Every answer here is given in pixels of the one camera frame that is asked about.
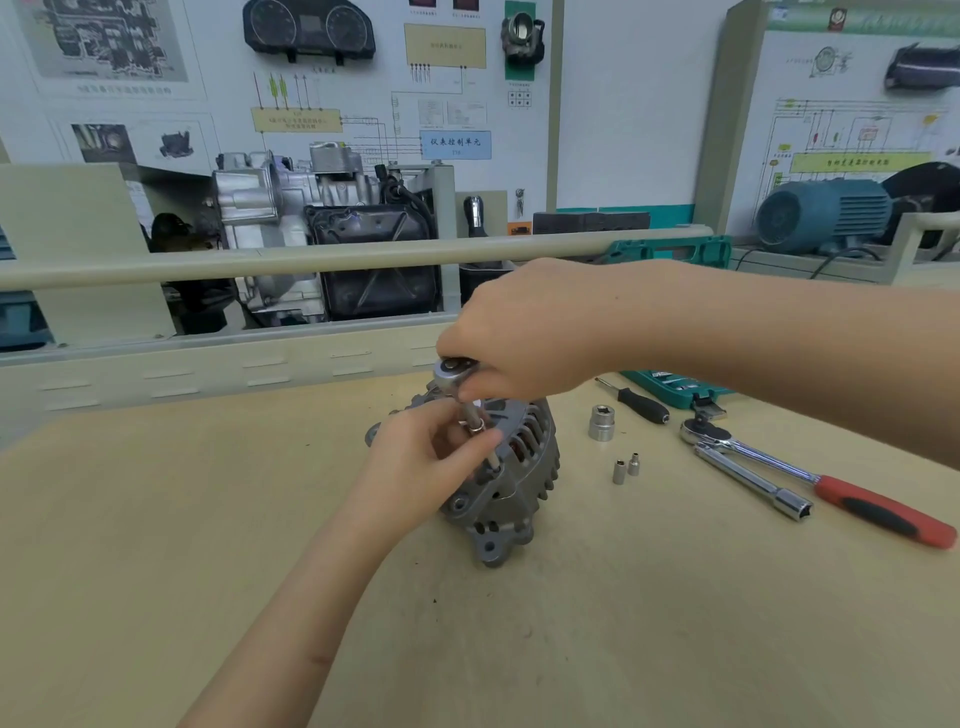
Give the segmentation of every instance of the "horizontal rail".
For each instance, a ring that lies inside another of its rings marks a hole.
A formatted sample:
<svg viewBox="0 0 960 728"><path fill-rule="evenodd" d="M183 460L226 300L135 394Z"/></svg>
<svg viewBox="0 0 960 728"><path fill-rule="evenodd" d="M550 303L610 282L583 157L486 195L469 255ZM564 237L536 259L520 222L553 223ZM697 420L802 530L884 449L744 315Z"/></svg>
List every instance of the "horizontal rail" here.
<svg viewBox="0 0 960 728"><path fill-rule="evenodd" d="M67 258L54 263L11 260L0 265L0 291L328 273L367 268L532 260L537 257L600 255L616 240L668 240L713 235L710 228L651 231L574 232L549 235L345 243L256 250L154 253Z"/></svg>

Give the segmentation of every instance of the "alternator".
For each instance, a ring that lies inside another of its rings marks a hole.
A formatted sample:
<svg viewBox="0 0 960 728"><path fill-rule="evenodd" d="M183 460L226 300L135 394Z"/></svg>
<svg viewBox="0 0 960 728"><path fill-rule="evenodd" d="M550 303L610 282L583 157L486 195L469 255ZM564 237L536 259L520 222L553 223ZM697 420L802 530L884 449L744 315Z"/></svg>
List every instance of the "alternator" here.
<svg viewBox="0 0 960 728"><path fill-rule="evenodd" d="M431 381L426 394L416 395L407 409L444 396ZM484 410L504 434L496 448L500 468L495 472L482 463L440 510L467 532L480 561L493 568L510 558L514 546L533 540L533 515L553 490L560 453L546 400L484 400ZM379 427L377 423L367 432L368 446Z"/></svg>

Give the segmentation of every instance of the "white display board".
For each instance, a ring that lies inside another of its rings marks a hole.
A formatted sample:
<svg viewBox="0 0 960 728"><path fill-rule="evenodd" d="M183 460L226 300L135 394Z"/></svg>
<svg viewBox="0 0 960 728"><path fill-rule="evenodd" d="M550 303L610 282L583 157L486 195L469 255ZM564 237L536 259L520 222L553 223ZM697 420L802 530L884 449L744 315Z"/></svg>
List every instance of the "white display board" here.
<svg viewBox="0 0 960 728"><path fill-rule="evenodd" d="M546 25L529 80L507 78L500 44L516 3L355 4L376 53L337 65L254 52L243 0L0 0L0 137L14 162L201 173L223 152L307 160L310 142L342 141L370 170L452 162L458 189L508 190L511 220L545 209L552 3L523 4Z"/></svg>
<svg viewBox="0 0 960 728"><path fill-rule="evenodd" d="M960 44L960 13L772 7L726 233L747 235L784 182L960 166L960 88L888 90L900 48Z"/></svg>

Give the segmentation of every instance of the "screwdriver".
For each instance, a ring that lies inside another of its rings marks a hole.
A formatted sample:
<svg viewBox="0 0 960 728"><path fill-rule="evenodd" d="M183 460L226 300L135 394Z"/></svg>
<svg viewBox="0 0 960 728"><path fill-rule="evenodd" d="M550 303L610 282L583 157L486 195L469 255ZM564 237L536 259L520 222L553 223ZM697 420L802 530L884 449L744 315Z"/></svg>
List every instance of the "screwdriver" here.
<svg viewBox="0 0 960 728"><path fill-rule="evenodd" d="M652 422L654 425L666 425L670 420L670 410L668 410L658 401L651 400L648 397L642 397L628 387L618 389L608 381L601 379L599 376L595 377L595 380L603 384L608 389L614 390L614 392L616 392L616 400L622 401L644 420Z"/></svg>

